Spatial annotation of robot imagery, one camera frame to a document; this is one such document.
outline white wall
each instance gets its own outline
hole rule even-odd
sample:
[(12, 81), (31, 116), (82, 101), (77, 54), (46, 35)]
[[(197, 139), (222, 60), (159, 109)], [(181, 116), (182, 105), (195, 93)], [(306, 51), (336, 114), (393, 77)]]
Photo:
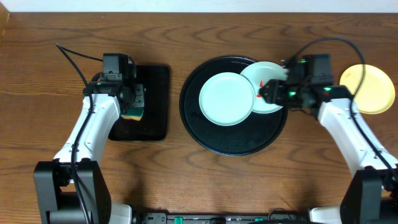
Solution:
[(0, 0), (10, 12), (398, 12), (398, 0)]

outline green button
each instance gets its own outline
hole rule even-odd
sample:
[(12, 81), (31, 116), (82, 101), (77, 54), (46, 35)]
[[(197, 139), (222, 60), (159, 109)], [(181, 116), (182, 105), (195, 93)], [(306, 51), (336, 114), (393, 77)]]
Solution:
[(175, 217), (174, 224), (182, 224), (182, 217)]

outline square black plate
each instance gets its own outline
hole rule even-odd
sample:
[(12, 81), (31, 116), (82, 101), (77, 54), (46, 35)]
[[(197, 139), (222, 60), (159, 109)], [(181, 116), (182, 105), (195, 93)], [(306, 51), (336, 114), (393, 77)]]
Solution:
[(137, 65), (136, 83), (145, 88), (144, 115), (140, 121), (120, 117), (108, 138), (113, 141), (159, 141), (166, 137), (170, 70), (166, 66)]

